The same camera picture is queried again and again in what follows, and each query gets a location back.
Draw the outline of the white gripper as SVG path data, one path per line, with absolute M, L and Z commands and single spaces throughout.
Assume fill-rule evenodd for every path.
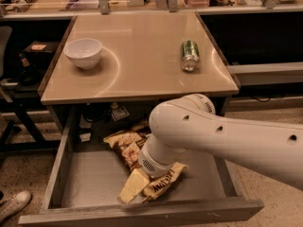
M 151 134 L 138 154 L 138 163 L 149 176 L 158 178 L 166 174 L 185 151 L 170 147 Z M 131 203 L 150 183 L 143 170 L 135 168 L 132 171 L 117 197 L 120 203 Z

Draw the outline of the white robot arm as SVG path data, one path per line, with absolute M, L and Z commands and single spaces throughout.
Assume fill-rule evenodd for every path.
M 151 135 L 117 199 L 128 204 L 187 150 L 199 150 L 303 189 L 303 126 L 217 116 L 211 100 L 192 94 L 158 104 Z

